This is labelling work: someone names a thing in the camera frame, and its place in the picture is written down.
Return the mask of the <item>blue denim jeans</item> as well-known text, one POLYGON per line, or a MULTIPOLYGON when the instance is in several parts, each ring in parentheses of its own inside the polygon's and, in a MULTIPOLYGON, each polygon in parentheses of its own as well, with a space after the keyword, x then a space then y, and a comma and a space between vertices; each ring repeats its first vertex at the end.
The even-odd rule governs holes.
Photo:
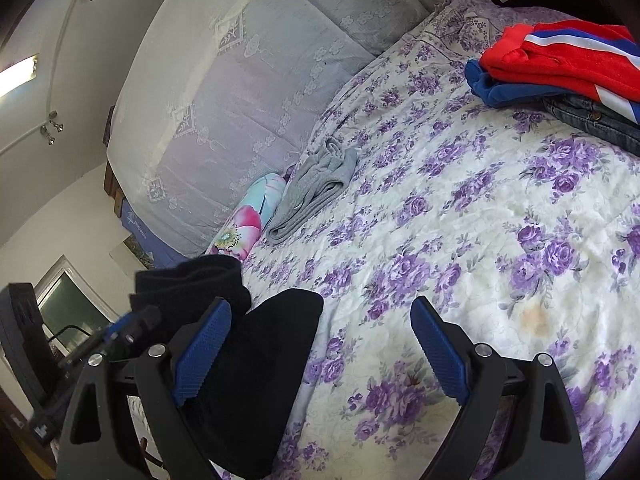
POLYGON ((605 140, 639 156, 639 126, 602 104, 583 96, 562 94, 547 96, 541 104, 553 117, 582 132, 605 140))

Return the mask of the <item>purple floral bed quilt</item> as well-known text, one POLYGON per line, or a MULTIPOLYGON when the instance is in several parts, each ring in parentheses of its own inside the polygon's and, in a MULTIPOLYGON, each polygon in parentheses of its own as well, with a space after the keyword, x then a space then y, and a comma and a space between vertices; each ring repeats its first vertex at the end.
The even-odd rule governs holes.
POLYGON ((457 407, 413 336, 419 296, 504 356, 555 359, 588 478, 638 424, 638 159, 486 107, 462 73, 482 47, 414 32, 355 77, 314 132, 357 149, 349 186, 245 261, 256 300, 324 299, 279 479, 420 474, 457 407))

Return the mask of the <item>black pants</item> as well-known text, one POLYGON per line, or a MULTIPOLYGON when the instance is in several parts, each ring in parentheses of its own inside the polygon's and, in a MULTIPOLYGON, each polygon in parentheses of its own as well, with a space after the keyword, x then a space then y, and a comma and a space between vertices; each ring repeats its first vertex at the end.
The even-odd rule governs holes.
POLYGON ((323 299, 290 288, 254 307, 239 260, 213 255, 137 273, 130 306, 159 308, 172 336, 217 298, 230 306, 230 330, 198 392, 179 412, 214 464, 243 479, 263 479, 276 466, 323 299))

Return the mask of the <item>red white blue garment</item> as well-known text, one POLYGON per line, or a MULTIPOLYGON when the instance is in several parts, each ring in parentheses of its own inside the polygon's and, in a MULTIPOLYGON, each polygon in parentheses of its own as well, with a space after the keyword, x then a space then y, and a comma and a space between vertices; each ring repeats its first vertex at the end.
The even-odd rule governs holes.
POLYGON ((639 46, 622 25, 516 24, 467 62, 464 76, 491 107, 574 94, 639 122, 639 46))

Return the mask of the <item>floral turquoise pink blanket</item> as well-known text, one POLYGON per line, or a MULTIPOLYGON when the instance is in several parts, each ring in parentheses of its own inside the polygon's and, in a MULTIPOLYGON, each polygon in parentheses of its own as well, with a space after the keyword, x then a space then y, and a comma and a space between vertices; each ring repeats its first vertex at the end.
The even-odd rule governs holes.
POLYGON ((267 174, 255 181, 209 243, 205 255, 221 254, 244 261, 280 204, 285 185, 280 174, 267 174))

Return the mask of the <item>blue patterned bedding bag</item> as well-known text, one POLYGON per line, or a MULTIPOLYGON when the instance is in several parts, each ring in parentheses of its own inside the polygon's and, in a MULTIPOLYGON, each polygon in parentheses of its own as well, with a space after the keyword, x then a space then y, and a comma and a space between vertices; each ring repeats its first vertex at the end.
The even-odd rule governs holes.
POLYGON ((148 269, 172 268, 186 261, 179 254, 160 240, 136 215, 127 200, 122 201, 120 223, 134 240, 134 254, 141 257, 143 265, 148 269))

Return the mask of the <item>purple floral pillow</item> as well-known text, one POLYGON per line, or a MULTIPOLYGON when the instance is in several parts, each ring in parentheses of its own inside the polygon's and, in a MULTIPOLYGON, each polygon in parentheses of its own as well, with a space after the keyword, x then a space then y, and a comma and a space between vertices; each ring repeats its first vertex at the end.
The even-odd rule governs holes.
POLYGON ((437 47, 477 56, 491 47, 507 27, 569 18, 568 14, 541 6, 504 8, 490 0, 445 0, 428 17, 421 38, 437 47))

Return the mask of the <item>folded grey garment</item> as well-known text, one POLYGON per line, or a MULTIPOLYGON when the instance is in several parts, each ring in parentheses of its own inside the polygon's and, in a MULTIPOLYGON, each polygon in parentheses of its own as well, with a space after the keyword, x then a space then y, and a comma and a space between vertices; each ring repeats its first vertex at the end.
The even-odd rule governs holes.
POLYGON ((356 148, 345 148, 339 140, 327 136, 288 184, 268 224, 267 242, 273 245, 284 242, 332 203, 348 187, 357 162, 356 148))

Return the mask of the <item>window with white frame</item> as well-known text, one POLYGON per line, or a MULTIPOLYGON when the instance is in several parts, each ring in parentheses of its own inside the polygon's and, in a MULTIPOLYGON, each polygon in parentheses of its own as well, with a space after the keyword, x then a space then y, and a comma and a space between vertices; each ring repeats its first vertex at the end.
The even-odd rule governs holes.
POLYGON ((43 275, 35 295, 49 344, 62 354, 119 318, 65 256, 43 275))

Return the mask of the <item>ceiling light fixture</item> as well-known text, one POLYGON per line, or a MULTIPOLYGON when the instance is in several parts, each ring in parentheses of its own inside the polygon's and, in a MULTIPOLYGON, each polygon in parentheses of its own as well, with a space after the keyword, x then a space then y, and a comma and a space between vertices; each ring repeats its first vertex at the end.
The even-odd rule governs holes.
MULTIPOLYGON (((56 71, 58 70, 58 59, 60 58, 62 45, 68 29, 68 24, 70 24, 70 17, 72 16, 73 10, 75 9, 76 3, 78 3, 78 1, 80 0, 70 0, 70 5, 67 8, 60 31, 58 32, 58 38, 56 38, 54 51, 51 54, 46 99, 47 117, 34 128, 30 128, 21 136, 6 144, 1 149, 2 155, 6 154, 8 151, 11 151, 12 148, 15 148, 18 144, 22 143, 36 131, 40 132, 40 134, 47 140, 49 145, 53 145, 55 144, 55 137, 52 133, 50 133, 48 127, 51 126, 52 128, 55 128, 55 131, 57 133, 60 133, 64 130, 64 126, 56 121, 56 118, 58 118, 58 112, 52 108, 52 92, 56 71)), ((33 55, 30 58, 25 58, 23 61, 12 65, 10 68, 7 68, 1 76, 1 95, 5 96, 10 91, 15 90, 20 84, 26 84, 26 82, 34 80, 37 76, 37 64, 38 56, 33 55)))

